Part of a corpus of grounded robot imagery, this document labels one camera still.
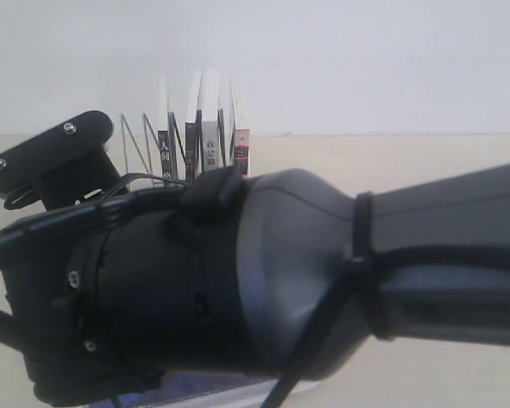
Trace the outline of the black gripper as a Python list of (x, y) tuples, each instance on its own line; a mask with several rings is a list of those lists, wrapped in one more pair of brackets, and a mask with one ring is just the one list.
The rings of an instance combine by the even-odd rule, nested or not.
[(158, 389), (163, 370), (129, 361), (99, 309), (98, 273), (114, 230), (167, 203), (93, 203), (18, 219), (0, 229), (10, 316), (0, 343), (18, 349), (33, 393), (48, 405), (85, 405)]

